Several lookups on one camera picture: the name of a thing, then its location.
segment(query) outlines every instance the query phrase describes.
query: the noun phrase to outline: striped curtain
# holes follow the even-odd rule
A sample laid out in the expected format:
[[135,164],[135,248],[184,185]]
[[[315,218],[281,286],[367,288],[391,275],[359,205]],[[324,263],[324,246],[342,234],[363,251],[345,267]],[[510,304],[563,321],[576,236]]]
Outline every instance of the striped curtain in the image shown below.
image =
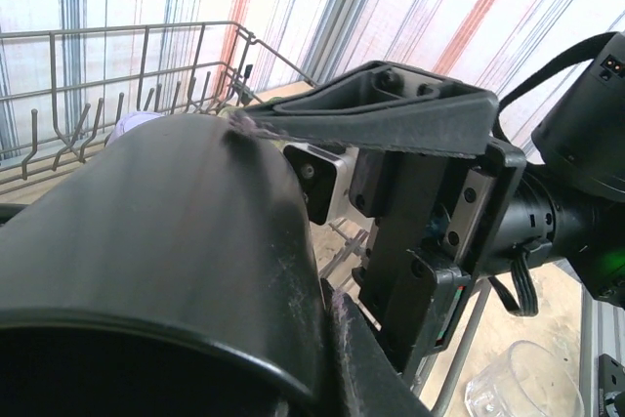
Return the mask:
[[[0,0],[3,32],[222,20],[242,23],[321,81],[366,61],[384,59],[447,74],[503,96],[571,44],[602,31],[622,30],[625,7],[620,0]],[[58,37],[59,85],[138,73],[142,37],[140,31]],[[197,28],[153,32],[146,71],[188,64],[197,41]],[[229,27],[207,28],[202,44],[202,63],[238,64],[244,53],[244,45]],[[46,38],[1,41],[0,96],[49,88],[49,47]],[[299,79],[259,46],[245,52],[247,62],[254,65],[249,82],[253,90]],[[504,129],[527,153],[533,152],[531,130],[582,68],[557,75],[504,113]],[[218,75],[212,74],[212,90]],[[178,80],[188,76],[153,77],[144,90],[160,85],[161,100],[169,101]],[[132,83],[59,94],[62,131],[73,132],[85,103],[93,105],[100,97],[105,98],[104,114],[110,117],[120,92],[126,94],[127,109],[132,109],[137,94]],[[54,136],[50,97],[4,101],[2,148],[28,144],[32,108],[39,111],[39,138]]]

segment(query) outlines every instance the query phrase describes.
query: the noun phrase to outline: black strap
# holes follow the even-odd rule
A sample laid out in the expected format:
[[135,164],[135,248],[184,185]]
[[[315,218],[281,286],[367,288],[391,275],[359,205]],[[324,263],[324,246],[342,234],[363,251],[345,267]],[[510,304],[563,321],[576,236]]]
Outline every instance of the black strap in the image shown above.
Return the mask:
[[511,264],[510,274],[517,290],[519,302],[497,277],[488,280],[499,296],[504,308],[514,316],[536,316],[538,314],[538,296],[527,267],[527,254],[522,251]]
[[602,33],[584,39],[574,46],[571,46],[563,53],[558,54],[546,63],[540,70],[530,75],[529,78],[499,101],[499,114],[497,115],[497,119],[495,119],[492,135],[499,140],[509,143],[510,141],[504,134],[504,131],[501,128],[501,123],[499,122],[501,111],[503,111],[508,104],[512,103],[517,98],[522,97],[530,90],[533,90],[544,81],[549,80],[557,73],[571,67],[572,65],[576,65],[577,63],[583,63],[596,58],[609,40],[616,34],[620,33],[610,31],[608,33]]

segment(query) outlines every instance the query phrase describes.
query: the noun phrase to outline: clear plastic cup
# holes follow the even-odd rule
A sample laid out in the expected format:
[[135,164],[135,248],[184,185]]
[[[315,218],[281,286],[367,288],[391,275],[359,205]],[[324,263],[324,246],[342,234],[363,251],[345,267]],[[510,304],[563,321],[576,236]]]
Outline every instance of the clear plastic cup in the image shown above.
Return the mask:
[[584,404],[559,361],[542,347],[515,342],[467,385],[472,417],[583,417]]

